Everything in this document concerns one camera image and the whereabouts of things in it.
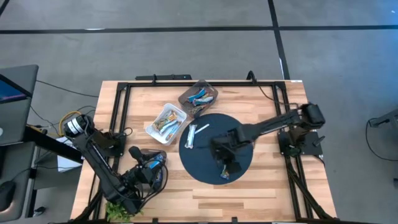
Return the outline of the granola bar orange green wrapper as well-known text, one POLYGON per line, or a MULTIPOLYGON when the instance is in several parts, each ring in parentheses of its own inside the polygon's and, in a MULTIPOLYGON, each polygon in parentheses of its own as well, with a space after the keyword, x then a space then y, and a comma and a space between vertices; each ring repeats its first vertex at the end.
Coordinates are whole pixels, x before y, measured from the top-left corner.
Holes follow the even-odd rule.
POLYGON ((163 117, 161 117, 158 121, 154 122, 154 127, 160 131, 166 124, 177 119, 177 114, 175 111, 170 110, 163 117))

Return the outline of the white paper sheet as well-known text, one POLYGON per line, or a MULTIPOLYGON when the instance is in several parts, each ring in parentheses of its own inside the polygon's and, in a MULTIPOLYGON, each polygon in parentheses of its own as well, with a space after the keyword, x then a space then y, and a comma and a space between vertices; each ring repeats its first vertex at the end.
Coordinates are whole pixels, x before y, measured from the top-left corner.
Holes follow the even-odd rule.
MULTIPOLYGON (((69 140, 66 137, 57 138, 57 141, 75 149, 71 140, 69 140)), ((73 160, 67 159, 62 156, 57 156, 57 164, 58 164, 58 172, 66 172, 82 166, 82 164, 80 164, 79 162, 75 162, 73 160)))

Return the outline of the black desk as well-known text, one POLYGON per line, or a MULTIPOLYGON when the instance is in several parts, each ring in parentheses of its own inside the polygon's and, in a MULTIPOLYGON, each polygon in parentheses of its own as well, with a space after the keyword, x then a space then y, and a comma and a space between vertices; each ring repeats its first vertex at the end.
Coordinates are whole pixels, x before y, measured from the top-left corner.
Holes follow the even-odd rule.
POLYGON ((57 141, 51 137, 48 137, 41 132, 38 132, 31 127, 26 126, 24 130, 23 142, 35 142, 37 146, 42 147, 48 151, 52 151, 59 156, 66 159, 75 161, 82 164, 83 159, 81 158, 81 152, 75 148, 68 146, 62 142, 57 141))

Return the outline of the grey translucent plastic bin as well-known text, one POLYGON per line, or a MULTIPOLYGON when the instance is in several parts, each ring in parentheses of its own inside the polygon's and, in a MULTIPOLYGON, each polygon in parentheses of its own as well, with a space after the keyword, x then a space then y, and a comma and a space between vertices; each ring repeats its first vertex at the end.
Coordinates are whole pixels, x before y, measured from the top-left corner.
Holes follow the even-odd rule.
MULTIPOLYGON (((149 167, 149 163, 151 161, 152 160, 144 161, 144 163, 142 165, 139 165, 137 163, 137 165, 135 167, 149 167)), ((150 188, 150 186, 148 184, 137 184, 139 190, 143 190, 143 191, 146 191, 148 193, 152 193, 152 192, 156 192, 156 191, 160 190, 162 188, 162 184, 163 184, 163 181, 164 181, 164 174, 165 174, 164 166, 166 165, 166 163, 167 163, 167 160, 163 160, 163 163, 161 163, 160 166, 158 166, 158 168, 160 168, 160 188, 152 189, 152 188, 150 188)))
POLYGON ((208 82, 205 80, 199 80, 193 86, 191 86, 187 91, 185 91, 182 95, 179 96, 178 102, 180 103, 181 109, 186 112, 191 118, 200 117, 210 106, 212 106, 218 96, 218 91, 213 88, 208 82), (211 103, 206 104, 207 107, 201 110, 199 113, 192 115, 190 110, 194 107, 193 102, 188 101, 188 97, 198 93, 202 88, 206 90, 206 94, 204 96, 213 96, 214 99, 211 103))

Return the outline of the granola bar red blue wrapper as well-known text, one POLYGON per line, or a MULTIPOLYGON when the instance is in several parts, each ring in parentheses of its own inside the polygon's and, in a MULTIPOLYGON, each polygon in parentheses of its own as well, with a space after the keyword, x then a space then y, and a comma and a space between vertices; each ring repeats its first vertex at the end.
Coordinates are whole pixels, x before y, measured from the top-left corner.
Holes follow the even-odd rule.
POLYGON ((202 88, 198 93, 196 93, 196 94, 194 94, 192 96, 189 96, 188 97, 188 101, 189 102, 193 102, 195 99, 199 99, 202 96, 204 96, 205 94, 206 94, 206 90, 204 88, 202 88))

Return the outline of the white plastic bin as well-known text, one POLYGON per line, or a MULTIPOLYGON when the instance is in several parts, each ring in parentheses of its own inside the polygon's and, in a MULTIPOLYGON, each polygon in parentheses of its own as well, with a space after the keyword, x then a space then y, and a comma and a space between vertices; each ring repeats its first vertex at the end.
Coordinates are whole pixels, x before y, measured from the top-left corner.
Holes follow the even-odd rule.
POLYGON ((187 119, 187 114, 184 111, 182 111, 181 109, 179 109, 178 107, 176 107, 170 103, 167 103, 164 105, 162 112, 158 115, 158 117, 154 120, 154 122, 151 125, 146 127, 146 133, 148 135, 150 135, 151 137, 153 137, 158 142, 162 143, 163 145, 168 146, 177 137, 177 134, 183 128, 183 126, 186 122, 186 119, 187 119), (166 137, 168 134, 160 134, 160 132, 154 127, 154 122, 158 121, 161 117, 163 117, 170 110, 173 110, 176 112, 176 114, 177 114, 176 120, 179 120, 181 122, 181 125, 180 125, 179 130, 173 136, 173 138, 171 138, 169 141, 167 141, 166 137))

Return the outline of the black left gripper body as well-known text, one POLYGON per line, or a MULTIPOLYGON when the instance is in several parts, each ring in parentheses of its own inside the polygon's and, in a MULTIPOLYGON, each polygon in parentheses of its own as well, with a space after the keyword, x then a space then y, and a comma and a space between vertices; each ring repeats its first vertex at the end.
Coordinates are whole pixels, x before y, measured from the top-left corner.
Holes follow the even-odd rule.
POLYGON ((160 188, 160 168, 133 167, 131 179, 134 185, 148 184, 152 189, 160 188))

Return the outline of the small green potted plant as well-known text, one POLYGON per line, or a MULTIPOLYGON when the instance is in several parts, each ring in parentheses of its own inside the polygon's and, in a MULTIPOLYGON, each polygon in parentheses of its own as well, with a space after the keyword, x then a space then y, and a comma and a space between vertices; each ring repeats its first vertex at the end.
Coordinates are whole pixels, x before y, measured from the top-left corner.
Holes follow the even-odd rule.
POLYGON ((127 212, 121 204, 106 203, 106 219, 108 222, 130 222, 134 215, 127 212))

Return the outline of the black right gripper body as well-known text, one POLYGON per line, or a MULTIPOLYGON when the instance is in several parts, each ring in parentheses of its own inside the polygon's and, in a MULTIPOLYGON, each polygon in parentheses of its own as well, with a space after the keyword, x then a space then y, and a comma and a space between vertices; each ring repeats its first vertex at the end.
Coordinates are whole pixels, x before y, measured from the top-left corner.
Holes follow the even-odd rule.
POLYGON ((238 129, 231 129, 211 139, 211 154, 216 160, 234 160, 238 151, 248 144, 241 139, 238 129))

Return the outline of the grey laptop computer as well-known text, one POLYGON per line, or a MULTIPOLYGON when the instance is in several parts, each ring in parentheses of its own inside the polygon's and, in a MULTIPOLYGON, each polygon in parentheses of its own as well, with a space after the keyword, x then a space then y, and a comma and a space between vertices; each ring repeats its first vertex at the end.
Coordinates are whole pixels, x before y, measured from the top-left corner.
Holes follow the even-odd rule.
MULTIPOLYGON (((10 79, 23 89, 34 92, 38 65, 1 68, 0 74, 10 79)), ((22 142, 29 116, 31 99, 0 104, 0 146, 22 142)))

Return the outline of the round dark blue woven mat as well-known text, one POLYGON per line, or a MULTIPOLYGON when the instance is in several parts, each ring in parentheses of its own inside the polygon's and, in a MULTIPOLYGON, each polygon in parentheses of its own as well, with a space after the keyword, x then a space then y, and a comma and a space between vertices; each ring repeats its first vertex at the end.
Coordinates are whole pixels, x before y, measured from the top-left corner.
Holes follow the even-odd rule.
POLYGON ((196 124, 200 129, 206 124, 207 128, 194 137, 193 148, 185 147, 189 126, 187 126, 180 137, 178 145, 179 156, 185 170, 196 180, 211 185, 224 185, 234 182, 248 171, 253 159, 253 145, 249 144, 241 148, 235 158, 241 165, 242 171, 229 174, 229 180, 220 177, 221 169, 217 168, 216 159, 211 154, 211 138, 224 134, 230 129, 238 127, 241 123, 232 116, 220 113, 212 113, 194 119, 190 124, 196 124))

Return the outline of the granola bar red green wrapper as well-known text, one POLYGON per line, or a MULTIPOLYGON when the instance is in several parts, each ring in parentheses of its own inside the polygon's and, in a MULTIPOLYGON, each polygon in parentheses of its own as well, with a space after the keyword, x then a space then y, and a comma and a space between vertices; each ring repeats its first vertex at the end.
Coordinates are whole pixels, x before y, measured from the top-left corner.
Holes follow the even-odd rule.
POLYGON ((171 138, 173 138, 173 136, 179 130, 179 128, 180 128, 179 124, 176 124, 175 126, 173 126, 171 131, 168 133, 166 140, 169 141, 171 138))

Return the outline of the black power strip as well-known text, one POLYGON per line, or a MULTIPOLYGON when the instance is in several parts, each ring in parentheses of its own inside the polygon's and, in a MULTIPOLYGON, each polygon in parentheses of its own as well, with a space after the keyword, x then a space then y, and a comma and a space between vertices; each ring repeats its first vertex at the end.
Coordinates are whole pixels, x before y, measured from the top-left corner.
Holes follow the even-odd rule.
POLYGON ((148 76, 137 76, 135 80, 191 80, 192 76, 188 74, 170 74, 170 75, 148 75, 148 76))

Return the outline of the white light blue snack bar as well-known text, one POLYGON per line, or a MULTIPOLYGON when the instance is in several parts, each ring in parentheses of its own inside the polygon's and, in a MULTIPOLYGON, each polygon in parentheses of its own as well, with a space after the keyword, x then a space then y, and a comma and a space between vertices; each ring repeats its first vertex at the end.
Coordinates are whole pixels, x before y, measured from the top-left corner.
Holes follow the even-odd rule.
POLYGON ((187 141, 185 143, 185 147, 188 149, 193 148, 193 142, 194 142, 196 128, 197 128, 196 124, 189 125, 189 132, 188 132, 188 136, 187 136, 187 141))

